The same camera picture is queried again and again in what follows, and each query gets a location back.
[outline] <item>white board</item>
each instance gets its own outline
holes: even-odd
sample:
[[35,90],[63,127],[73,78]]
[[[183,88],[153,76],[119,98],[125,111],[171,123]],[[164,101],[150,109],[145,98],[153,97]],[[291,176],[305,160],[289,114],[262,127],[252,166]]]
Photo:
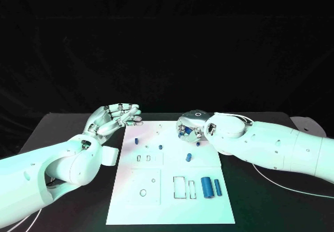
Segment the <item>white board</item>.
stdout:
[[[184,187],[181,178],[174,185],[177,176],[184,177],[186,183],[186,198],[180,199],[174,198],[174,186],[181,193]],[[200,178],[204,176],[212,180],[215,197],[210,199],[203,195]],[[215,179],[223,196],[216,195]],[[219,154],[209,142],[202,141],[196,146],[181,141],[176,121],[145,121],[140,127],[127,127],[107,225],[233,223]]]

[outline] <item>tabletop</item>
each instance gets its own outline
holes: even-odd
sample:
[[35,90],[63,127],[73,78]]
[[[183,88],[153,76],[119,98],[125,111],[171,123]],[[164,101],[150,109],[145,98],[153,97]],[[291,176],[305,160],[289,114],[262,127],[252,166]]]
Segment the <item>tabletop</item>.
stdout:
[[[295,129],[285,113],[238,113],[253,121],[276,123]],[[91,114],[48,114],[20,153],[66,141],[82,133]],[[173,121],[181,113],[143,113],[143,121]],[[121,150],[125,128],[115,131],[104,145]],[[65,194],[46,208],[29,232],[202,232],[225,231],[334,231],[334,199],[292,192],[272,184],[251,163],[220,155],[222,170],[235,216],[235,224],[105,225],[117,175],[117,165],[101,165],[92,182]],[[282,186],[334,196],[334,185],[317,177],[258,167],[262,174]],[[26,231],[35,216],[14,231]]]

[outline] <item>blue cylinder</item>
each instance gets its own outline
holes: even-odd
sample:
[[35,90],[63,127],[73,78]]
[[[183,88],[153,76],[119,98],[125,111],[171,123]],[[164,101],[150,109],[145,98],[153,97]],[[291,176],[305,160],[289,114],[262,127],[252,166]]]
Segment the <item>blue cylinder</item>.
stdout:
[[213,198],[215,194],[213,194],[213,188],[210,183],[210,177],[202,177],[200,181],[202,181],[204,198]]
[[190,160],[191,160],[191,154],[189,153],[189,154],[187,154],[186,161],[190,162]]
[[216,185],[217,196],[222,196],[222,190],[220,190],[220,185],[219,185],[217,179],[215,179],[215,185]]
[[184,128],[184,132],[186,132],[186,134],[190,134],[190,133],[191,133],[191,131],[193,131],[193,130],[191,130],[189,127],[186,127],[186,128]]

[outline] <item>white robotic arm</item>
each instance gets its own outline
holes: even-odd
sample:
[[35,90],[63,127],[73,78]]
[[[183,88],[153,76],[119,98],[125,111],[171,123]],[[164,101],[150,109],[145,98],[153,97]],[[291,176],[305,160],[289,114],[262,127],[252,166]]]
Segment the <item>white robotic arm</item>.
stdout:
[[[66,142],[0,160],[0,228],[46,207],[69,191],[86,185],[101,164],[115,165],[118,149],[102,146],[125,125],[143,125],[138,105],[101,107],[84,133]],[[45,173],[56,180],[45,183]]]
[[184,113],[177,121],[179,137],[209,140],[217,152],[263,168],[305,173],[334,183],[334,140],[278,124],[203,111]]

